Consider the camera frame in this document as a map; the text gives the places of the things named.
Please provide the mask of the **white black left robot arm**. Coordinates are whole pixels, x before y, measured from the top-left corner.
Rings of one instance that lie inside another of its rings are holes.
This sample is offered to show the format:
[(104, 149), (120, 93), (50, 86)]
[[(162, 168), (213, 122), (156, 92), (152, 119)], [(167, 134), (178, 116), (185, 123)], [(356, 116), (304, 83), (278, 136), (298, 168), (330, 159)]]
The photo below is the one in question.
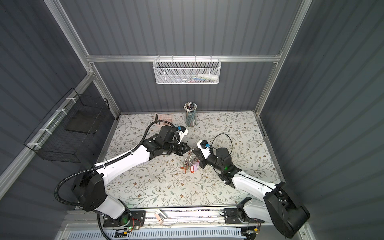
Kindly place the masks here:
[(155, 157), (183, 156), (191, 149), (183, 142), (187, 134), (188, 129), (184, 126), (162, 126), (158, 134), (143, 138), (131, 151), (96, 164), (95, 167), (100, 167), (98, 170), (78, 176), (73, 193), (80, 207), (86, 212), (96, 212), (127, 224), (131, 218), (129, 208), (121, 200), (109, 196), (106, 186), (121, 174)]

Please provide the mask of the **round metal key organizer plate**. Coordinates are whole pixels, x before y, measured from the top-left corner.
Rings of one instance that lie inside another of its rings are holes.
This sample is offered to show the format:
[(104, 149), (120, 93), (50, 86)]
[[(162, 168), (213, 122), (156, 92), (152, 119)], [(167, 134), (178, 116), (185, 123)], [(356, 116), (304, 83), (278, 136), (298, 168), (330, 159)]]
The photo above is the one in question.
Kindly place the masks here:
[(200, 160), (193, 153), (193, 151), (190, 150), (189, 152), (187, 152), (186, 159), (184, 160), (181, 169), (185, 174), (195, 173), (198, 170), (199, 164)]

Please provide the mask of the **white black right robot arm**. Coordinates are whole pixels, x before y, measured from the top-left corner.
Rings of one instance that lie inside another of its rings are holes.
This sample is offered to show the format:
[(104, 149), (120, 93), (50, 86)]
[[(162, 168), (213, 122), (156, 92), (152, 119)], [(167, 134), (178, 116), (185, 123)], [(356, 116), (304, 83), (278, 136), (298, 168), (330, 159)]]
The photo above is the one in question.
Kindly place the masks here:
[(291, 239), (309, 220), (310, 212), (287, 183), (267, 183), (248, 175), (232, 163), (226, 148), (217, 149), (215, 155), (211, 148), (198, 148), (193, 153), (201, 168), (212, 167), (225, 185), (244, 191), (260, 201), (251, 197), (241, 201), (237, 205), (240, 221), (258, 219), (272, 223), (284, 237)]

